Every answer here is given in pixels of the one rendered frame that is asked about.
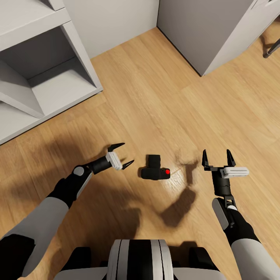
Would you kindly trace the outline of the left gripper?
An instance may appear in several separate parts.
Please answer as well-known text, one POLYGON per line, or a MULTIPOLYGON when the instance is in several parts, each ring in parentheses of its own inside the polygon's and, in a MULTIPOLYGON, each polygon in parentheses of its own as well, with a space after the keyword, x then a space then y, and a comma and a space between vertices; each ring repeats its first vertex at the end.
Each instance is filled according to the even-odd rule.
MULTIPOLYGON (((118 148, 118 147, 120 147, 120 146, 122 146, 122 145, 124 145, 124 144, 125 144, 125 143, 113 144, 113 145, 111 145, 111 147, 108 148, 108 152, 113 152, 114 149, 116 149, 116 148, 118 148)), ((106 169, 112 167, 111 162, 110 162, 110 161, 109 161, 109 162, 107 161, 106 156, 99 158, 98 161, 100 162, 102 171, 104 171, 104 170, 106 170, 106 169)), ((123 167, 122 167, 122 170, 124 170, 125 168, 127 168, 127 167, 128 167, 129 165, 131 165, 133 162, 134 162, 134 160, 132 160, 132 161, 130 161, 130 162, 124 164, 123 167)))

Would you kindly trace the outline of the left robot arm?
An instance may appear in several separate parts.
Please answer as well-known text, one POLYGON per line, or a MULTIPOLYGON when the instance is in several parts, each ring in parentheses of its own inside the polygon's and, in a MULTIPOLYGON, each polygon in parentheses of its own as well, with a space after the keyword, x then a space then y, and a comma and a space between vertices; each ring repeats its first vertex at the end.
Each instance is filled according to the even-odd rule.
POLYGON ((27 217, 0 239, 0 280, 17 280, 27 277, 40 263, 56 231, 83 189, 92 177, 110 167, 124 170, 134 160, 122 165, 114 149, 106 156, 88 164, 76 166, 62 178, 52 191, 27 217))

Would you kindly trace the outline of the digital camera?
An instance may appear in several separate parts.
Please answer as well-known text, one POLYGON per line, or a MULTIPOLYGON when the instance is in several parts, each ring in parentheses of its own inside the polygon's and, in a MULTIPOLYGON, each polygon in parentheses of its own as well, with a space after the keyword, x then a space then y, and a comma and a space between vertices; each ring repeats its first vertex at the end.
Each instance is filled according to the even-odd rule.
POLYGON ((148 161, 148 167, 141 169, 142 179, 163 180, 170 178, 170 170, 167 168, 163 170, 160 167, 160 155, 149 155, 148 161))

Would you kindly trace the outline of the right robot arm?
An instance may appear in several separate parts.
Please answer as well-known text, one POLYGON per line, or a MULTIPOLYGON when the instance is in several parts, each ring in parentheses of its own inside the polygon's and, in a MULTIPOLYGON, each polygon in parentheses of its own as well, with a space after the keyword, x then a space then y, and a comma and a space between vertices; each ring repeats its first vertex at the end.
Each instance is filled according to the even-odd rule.
POLYGON ((280 280, 280 268, 271 258, 254 233, 253 227, 244 219, 236 207, 231 194, 232 177, 245 177, 247 168, 237 168, 229 149, 227 149, 228 166, 209 166, 206 150, 203 151, 202 166, 204 171, 212 172, 216 196, 212 208, 227 236, 242 280, 280 280))

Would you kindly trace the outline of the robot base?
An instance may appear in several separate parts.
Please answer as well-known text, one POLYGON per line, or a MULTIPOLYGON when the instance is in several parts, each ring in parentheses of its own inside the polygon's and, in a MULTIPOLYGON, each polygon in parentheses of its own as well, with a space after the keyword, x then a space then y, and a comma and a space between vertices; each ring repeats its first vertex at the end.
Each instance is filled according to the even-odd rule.
MULTIPOLYGON (((172 261, 173 280, 227 280, 204 247, 189 249, 189 266, 172 261)), ((108 261, 101 261, 98 268, 91 268, 90 247, 76 247, 54 280, 107 280, 107 267, 108 261)))

